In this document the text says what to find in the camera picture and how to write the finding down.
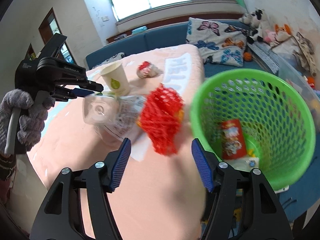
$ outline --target pink bedsheet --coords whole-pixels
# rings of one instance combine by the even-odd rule
[[[120,60],[131,85],[131,93],[147,94],[161,82],[175,88],[185,101],[185,117],[175,137],[178,154],[167,157],[153,151],[143,134],[132,145],[132,154],[120,187],[108,194],[112,212],[124,240],[195,240],[200,232],[205,190],[191,155],[193,139],[189,108],[204,80],[198,49],[180,45],[131,55]],[[136,69],[150,61],[164,71],[151,79],[138,79]],[[105,84],[100,67],[87,72],[90,80]],[[38,176],[49,188],[64,167],[89,168],[104,160],[112,149],[106,146],[82,117],[82,98],[56,103],[49,113],[41,141],[28,153]],[[86,191],[81,191],[87,235],[94,237]]]

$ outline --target pink plush toy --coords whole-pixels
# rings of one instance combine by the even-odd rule
[[[264,42],[270,44],[271,42],[276,41],[276,36],[277,36],[276,32],[266,30],[266,33],[268,36],[264,37],[263,39]]]

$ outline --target green leaf logo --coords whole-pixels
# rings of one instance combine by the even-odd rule
[[[113,89],[118,89],[120,87],[120,82],[115,80],[115,79],[113,79],[113,78],[111,78],[111,87]]]

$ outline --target red mesh bag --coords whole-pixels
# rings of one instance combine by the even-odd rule
[[[163,87],[163,84],[148,95],[139,121],[156,153],[177,153],[173,139],[181,126],[182,107],[180,95],[172,88]]]

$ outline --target metal screw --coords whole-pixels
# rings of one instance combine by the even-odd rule
[[[222,168],[222,169],[225,169],[225,168],[228,167],[228,163],[224,163],[224,162],[219,163],[219,167]]]
[[[104,166],[104,162],[97,162],[94,166],[96,168],[102,168]]]
[[[256,174],[256,175],[260,175],[261,174],[261,171],[259,170],[259,169],[253,169],[253,171],[252,171],[254,174]]]
[[[61,171],[61,173],[64,174],[64,175],[68,174],[69,172],[70,172],[69,168],[63,168],[62,171]]]

